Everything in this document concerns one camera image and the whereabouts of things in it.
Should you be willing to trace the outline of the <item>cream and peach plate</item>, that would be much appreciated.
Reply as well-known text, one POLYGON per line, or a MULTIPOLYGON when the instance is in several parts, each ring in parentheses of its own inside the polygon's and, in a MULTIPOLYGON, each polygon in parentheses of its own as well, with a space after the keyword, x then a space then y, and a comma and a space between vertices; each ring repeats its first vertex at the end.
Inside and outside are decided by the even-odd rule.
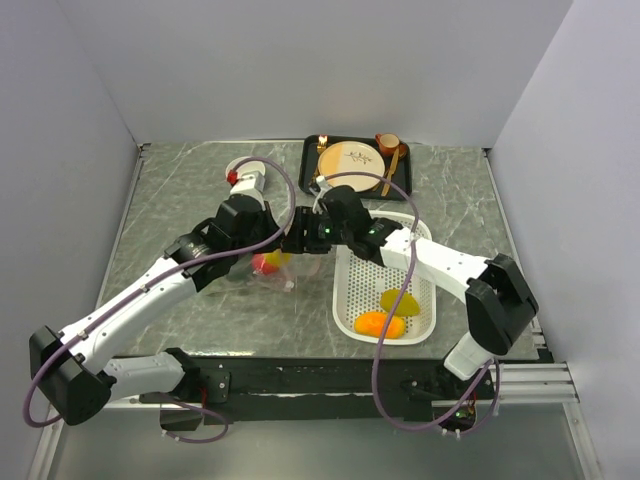
POLYGON ((318 172, 325 178, 337 173, 359 172, 359 175, 335 177, 328 182, 332 187, 348 185, 356 192, 365 192, 377 186, 379 181, 362 173, 382 176, 385 163, 374 147, 362 142, 342 141, 328 146, 320 155, 318 172))

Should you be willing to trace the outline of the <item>gold fork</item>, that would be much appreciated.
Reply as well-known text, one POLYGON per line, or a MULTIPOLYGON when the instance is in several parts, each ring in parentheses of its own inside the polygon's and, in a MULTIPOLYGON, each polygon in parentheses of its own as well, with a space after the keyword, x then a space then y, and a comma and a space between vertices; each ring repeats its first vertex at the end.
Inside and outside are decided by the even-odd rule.
POLYGON ((311 179, 309 181, 309 186, 312 186, 316 183, 316 178, 319 176, 319 165, 320 165, 320 157, 321 155, 324 153, 324 151, 327 149, 328 146, 328 136, 327 135, 319 135, 318 136, 318 142, 316 145, 316 154, 317 154, 317 159, 316 159, 316 166, 315 166, 315 170, 311 176, 311 179))

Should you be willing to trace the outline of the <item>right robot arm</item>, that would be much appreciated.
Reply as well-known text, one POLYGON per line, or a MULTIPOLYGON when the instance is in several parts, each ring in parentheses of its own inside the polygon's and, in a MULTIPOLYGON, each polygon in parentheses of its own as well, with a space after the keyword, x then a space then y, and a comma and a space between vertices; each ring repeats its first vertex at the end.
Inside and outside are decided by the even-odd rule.
POLYGON ((466 307, 468 330, 444 360, 439 390, 460 398, 472 375, 491 358, 506 355, 539 311, 517 263, 459 252, 404 226, 390 214, 366 209, 348 186, 330 189, 316 208, 298 207, 281 249, 291 254, 324 254, 346 246, 357 258, 416 275, 449 292, 466 307))

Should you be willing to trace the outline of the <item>red strawberry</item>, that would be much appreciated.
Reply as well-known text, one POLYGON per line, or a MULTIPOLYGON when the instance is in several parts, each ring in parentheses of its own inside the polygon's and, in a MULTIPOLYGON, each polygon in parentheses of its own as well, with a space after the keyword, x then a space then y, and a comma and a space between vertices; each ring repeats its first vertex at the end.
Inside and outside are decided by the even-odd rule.
POLYGON ((269 264, 266 264, 264 261, 264 255, 265 254, 256 254, 252 257, 251 266, 253 268, 254 273, 258 275, 263 275, 263 276, 277 273, 280 270, 280 268, 276 268, 269 264))

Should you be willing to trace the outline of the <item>gold spoon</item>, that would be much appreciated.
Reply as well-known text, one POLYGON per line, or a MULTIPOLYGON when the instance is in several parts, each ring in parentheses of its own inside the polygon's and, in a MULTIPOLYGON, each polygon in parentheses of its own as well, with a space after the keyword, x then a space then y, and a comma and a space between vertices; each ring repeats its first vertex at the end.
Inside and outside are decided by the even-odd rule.
MULTIPOLYGON (((408 146, 405 143, 400 143, 399 146, 396 148, 396 150, 394 151, 391 157, 391 163, 389 165, 389 168, 387 169, 384 175, 384 177, 387 180, 389 181, 392 180, 392 177, 397 170, 399 162, 407 155, 408 151, 409 151, 408 146)), ((390 192, 391 187, 388 183, 381 181, 374 187, 374 191, 377 191, 378 189, 381 190, 380 192, 381 196, 386 197, 390 192)))

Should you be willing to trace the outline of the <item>white plastic basket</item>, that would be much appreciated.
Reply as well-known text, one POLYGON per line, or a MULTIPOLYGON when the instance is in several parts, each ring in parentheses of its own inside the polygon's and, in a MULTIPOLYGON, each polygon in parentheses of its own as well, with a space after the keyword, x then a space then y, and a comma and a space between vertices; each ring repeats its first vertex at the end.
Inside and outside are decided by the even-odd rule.
MULTIPOLYGON (((338 328, 348 337, 370 344, 378 339, 356 331, 355 324, 361 315, 373 311, 381 312, 379 301, 383 294, 401 287, 405 273, 387 269, 372 262, 357 258, 348 247, 336 248, 333 283, 333 317, 338 328)), ((420 307, 415 316, 404 319, 404 334, 397 339, 387 339, 386 346, 412 346, 428 339, 436 326, 435 286, 416 275, 407 288, 420 307)))

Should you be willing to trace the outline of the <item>white and brown bowl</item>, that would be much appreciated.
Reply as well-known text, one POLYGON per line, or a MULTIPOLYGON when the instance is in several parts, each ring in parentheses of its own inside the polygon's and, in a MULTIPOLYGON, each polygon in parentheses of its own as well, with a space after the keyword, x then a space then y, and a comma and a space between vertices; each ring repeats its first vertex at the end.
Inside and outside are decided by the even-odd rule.
POLYGON ((259 191, 264 190, 266 181, 266 167, 260 161, 248 161, 239 165, 248 156, 242 156, 232 160, 226 167, 225 174, 232 170, 237 173, 236 186, 243 185, 245 188, 253 187, 259 191))

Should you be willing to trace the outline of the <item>clear zip top bag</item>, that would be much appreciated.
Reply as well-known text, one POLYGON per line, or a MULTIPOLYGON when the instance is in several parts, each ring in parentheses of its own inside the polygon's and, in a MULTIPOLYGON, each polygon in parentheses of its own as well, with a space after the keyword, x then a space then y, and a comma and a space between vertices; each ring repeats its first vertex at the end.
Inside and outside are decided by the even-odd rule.
MULTIPOLYGON (((235 214, 231 226, 233 227, 233 249, 258 244, 276 233, 280 228, 267 210, 235 214)), ((213 291, 215 293, 230 293, 245 288, 259 287, 280 292, 291 292, 305 278, 316 275, 320 267, 319 260, 306 254, 293 255, 290 253, 290 261, 283 265, 277 273, 267 276, 254 273, 251 266, 252 257, 256 254, 281 251, 279 247, 286 233, 287 229, 269 244, 269 246, 277 246, 277 250, 265 251, 262 249, 241 254, 229 273, 213 287, 213 291)))

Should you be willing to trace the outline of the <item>gold knife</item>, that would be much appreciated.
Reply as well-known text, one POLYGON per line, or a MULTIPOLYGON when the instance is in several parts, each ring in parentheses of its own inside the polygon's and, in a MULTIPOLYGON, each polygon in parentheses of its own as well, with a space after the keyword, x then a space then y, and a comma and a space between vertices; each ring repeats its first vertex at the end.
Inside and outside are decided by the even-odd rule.
POLYGON ((397 168, 397 164, 399 161, 399 154, 400 154, 400 146, 398 146, 393 153, 391 164, 385 177, 386 181, 383 182, 384 187, 382 188, 382 191, 381 191, 382 197, 386 197, 391 189, 390 182, 397 168))

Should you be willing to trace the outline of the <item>aluminium rail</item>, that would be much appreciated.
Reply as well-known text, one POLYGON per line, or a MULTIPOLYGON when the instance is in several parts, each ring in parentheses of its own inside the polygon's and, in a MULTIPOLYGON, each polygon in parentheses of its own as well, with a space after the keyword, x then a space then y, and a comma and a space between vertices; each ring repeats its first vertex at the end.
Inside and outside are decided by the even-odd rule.
MULTIPOLYGON (((166 366, 154 359, 122 358, 112 360, 109 364, 123 372, 125 380, 123 385, 116 388, 114 399, 106 405, 133 397, 138 397, 145 402, 156 402, 162 394, 170 396, 171 392, 184 381, 198 375, 197 370, 192 368, 191 361, 186 363, 174 361, 166 366)), ((549 398, 552 401, 562 402, 575 393, 567 367, 560 364, 492 366, 485 373, 479 373, 469 380, 461 381, 471 383, 463 394, 476 396, 481 400, 487 400, 494 394, 502 392, 523 397, 528 401, 534 398, 549 398)))

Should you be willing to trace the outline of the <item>small brown cup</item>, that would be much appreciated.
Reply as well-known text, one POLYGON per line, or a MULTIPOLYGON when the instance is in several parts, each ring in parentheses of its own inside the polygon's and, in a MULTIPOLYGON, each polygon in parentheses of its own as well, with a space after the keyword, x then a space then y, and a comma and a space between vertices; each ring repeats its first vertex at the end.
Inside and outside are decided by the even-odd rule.
POLYGON ((378 149, 383 156, 392 156, 400 146, 400 139, 392 133, 379 133, 375 135, 378 149))

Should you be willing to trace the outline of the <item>yellow-green mango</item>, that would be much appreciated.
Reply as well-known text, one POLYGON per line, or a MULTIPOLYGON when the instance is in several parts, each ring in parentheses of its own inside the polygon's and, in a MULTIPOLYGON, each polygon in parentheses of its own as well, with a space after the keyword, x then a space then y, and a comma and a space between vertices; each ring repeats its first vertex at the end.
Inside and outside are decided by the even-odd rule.
POLYGON ((413 317, 421 313, 418 301, 409 293, 400 294, 399 289, 388 289, 381 294, 380 307, 389 312, 396 305, 395 315, 399 317, 413 317))

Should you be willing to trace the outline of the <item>orange mango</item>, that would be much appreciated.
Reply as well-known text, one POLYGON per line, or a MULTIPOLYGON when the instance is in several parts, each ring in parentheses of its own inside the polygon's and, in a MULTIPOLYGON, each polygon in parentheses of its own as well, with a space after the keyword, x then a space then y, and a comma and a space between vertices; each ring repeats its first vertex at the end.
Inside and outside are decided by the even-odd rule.
MULTIPOLYGON (((383 331, 388 314, 380 311, 370 311, 358 316, 353 324, 357 334, 378 338, 383 331)), ((393 316, 387 328, 386 339, 399 339, 405 334, 406 322, 403 318, 393 316)))

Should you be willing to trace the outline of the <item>yellow bell pepper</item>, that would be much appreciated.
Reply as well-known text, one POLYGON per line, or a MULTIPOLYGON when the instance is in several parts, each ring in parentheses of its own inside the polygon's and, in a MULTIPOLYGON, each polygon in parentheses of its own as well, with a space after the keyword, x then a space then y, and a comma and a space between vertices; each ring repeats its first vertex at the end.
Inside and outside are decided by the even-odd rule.
POLYGON ((283 253, 281 251, 274 251, 264 255, 265 263, 276 268, 281 268, 283 265, 286 265, 290 259, 291 255, 289 253, 283 253))

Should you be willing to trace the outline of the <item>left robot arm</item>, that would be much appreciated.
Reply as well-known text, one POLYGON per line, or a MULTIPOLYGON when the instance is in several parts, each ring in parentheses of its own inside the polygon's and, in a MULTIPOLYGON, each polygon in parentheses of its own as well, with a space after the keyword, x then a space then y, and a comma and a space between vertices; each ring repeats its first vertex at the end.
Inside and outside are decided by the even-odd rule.
POLYGON ((28 342, 29 390, 40 391, 71 426, 92 418, 124 383, 124 373, 109 363, 127 340, 228 274, 240 257, 274 247, 282 236, 268 202, 231 195, 99 309, 61 331, 36 330, 28 342))

